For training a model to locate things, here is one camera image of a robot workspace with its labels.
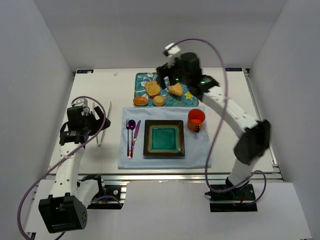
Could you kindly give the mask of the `small round bread roll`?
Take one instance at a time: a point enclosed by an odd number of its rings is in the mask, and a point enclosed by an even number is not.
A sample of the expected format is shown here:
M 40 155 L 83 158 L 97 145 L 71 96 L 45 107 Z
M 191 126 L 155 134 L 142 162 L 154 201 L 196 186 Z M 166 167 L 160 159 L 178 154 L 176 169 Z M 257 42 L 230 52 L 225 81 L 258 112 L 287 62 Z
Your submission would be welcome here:
M 157 95 L 153 98 L 152 102 L 154 106 L 160 107 L 165 104 L 165 98 L 161 95 Z

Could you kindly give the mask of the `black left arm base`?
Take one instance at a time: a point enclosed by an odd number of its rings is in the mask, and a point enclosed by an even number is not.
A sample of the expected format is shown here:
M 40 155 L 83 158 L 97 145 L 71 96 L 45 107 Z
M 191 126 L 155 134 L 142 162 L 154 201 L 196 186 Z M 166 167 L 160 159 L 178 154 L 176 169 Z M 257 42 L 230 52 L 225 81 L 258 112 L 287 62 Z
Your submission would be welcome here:
M 100 174 L 90 174 L 83 176 L 77 180 L 77 188 L 83 189 L 85 183 L 94 180 L 98 185 L 98 192 L 92 197 L 93 202 L 90 203 L 87 209 L 90 210 L 121 210 L 122 207 L 118 203 L 121 201 L 122 186 L 119 184 L 105 183 Z

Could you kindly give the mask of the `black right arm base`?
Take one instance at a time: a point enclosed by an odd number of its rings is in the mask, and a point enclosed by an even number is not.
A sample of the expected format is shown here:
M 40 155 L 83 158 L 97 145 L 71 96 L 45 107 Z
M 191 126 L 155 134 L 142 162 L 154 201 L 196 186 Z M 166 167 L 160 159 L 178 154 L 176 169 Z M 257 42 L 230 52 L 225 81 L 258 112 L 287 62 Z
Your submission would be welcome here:
M 209 200 L 211 213 L 258 211 L 257 204 L 254 202 L 256 195 L 252 184 L 223 193 L 208 191 L 204 195 Z

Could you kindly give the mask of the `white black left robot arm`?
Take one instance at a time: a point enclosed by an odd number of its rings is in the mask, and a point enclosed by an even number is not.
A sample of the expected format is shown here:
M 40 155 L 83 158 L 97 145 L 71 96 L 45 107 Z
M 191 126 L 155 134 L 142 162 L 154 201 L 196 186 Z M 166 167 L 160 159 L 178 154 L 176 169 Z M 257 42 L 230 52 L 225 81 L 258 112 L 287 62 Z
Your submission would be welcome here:
M 89 137 L 111 125 L 105 111 L 96 106 L 72 106 L 67 109 L 67 122 L 59 133 L 60 156 L 65 160 L 57 167 L 54 184 L 38 204 L 40 215 L 49 233 L 83 230 L 88 221 L 87 208 L 93 198 L 106 193 L 100 174 L 78 180 L 79 168 Z

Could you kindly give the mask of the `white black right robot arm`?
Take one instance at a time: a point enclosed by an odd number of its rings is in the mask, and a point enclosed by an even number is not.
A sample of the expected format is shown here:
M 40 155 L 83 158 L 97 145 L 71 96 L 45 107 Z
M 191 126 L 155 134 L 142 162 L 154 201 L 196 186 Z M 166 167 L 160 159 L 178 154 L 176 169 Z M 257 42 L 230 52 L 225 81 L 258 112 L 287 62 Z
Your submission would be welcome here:
M 230 99 L 226 88 L 221 88 L 213 77 L 203 74 L 195 53 L 165 50 L 164 55 L 167 63 L 156 69 L 158 84 L 164 89 L 164 79 L 168 78 L 171 85 L 186 85 L 194 97 L 214 110 L 221 117 L 222 123 L 231 127 L 238 142 L 233 149 L 236 160 L 225 184 L 229 189 L 247 184 L 254 174 L 253 168 L 257 161 L 270 147 L 270 122 L 254 118 Z

